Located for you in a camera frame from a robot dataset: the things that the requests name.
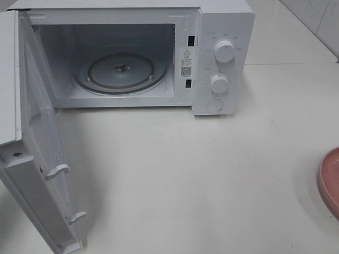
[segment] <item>warning label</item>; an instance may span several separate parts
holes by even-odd
[[[191,78],[195,64],[195,48],[180,48],[180,76]]]

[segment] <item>white knob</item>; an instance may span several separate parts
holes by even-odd
[[[229,83],[225,75],[214,75],[210,81],[211,90],[215,94],[222,94],[228,90]]]
[[[229,62],[234,58],[235,45],[227,39],[219,41],[214,46],[214,54],[218,62]]]

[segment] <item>open microwave door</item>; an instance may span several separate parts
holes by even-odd
[[[85,213],[75,211],[38,27],[18,11],[0,13],[0,24],[0,178],[53,252],[67,254],[81,248]]]

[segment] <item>control panel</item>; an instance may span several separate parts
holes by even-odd
[[[233,114],[253,22],[253,13],[203,13],[195,115]]]

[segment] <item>pink plate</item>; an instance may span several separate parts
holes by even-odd
[[[330,151],[323,158],[318,182],[324,202],[339,219],[339,147]]]

